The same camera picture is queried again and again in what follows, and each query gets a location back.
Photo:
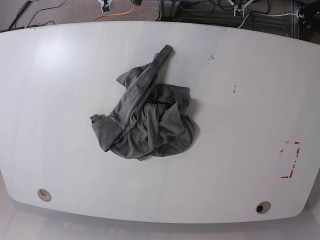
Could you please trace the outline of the white power strip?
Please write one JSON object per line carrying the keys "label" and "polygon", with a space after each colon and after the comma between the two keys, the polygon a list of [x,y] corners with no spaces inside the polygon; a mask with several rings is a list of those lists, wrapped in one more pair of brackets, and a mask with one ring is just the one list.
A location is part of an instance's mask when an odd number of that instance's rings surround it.
{"label": "white power strip", "polygon": [[304,19],[304,18],[305,18],[305,11],[304,11],[304,9],[298,9],[298,10],[296,11],[296,17],[297,17],[298,19]]}

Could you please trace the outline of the aluminium frame stand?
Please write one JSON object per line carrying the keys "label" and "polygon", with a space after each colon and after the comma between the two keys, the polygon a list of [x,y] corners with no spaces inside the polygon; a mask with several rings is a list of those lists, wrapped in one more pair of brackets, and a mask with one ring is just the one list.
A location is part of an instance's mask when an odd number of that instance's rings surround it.
{"label": "aluminium frame stand", "polygon": [[181,0],[157,0],[159,20],[172,20],[181,2]]}

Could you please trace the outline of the grey t-shirt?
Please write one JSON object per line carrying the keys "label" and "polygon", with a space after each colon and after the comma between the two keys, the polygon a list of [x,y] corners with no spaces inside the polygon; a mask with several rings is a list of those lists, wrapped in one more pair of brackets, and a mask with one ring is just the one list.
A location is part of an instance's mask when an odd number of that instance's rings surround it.
{"label": "grey t-shirt", "polygon": [[190,89],[157,83],[158,73],[174,49],[165,45],[152,62],[134,67],[116,80],[125,92],[109,115],[90,117],[91,127],[104,152],[125,159],[180,154],[193,143],[195,126],[184,112]]}

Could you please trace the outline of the red tape rectangle marking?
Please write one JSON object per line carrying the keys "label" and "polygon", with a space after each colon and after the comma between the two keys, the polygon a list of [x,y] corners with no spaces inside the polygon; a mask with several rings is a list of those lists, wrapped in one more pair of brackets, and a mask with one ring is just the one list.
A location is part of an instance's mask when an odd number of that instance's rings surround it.
{"label": "red tape rectangle marking", "polygon": [[278,160],[279,177],[281,179],[292,178],[300,148],[301,143],[299,141],[284,141]]}

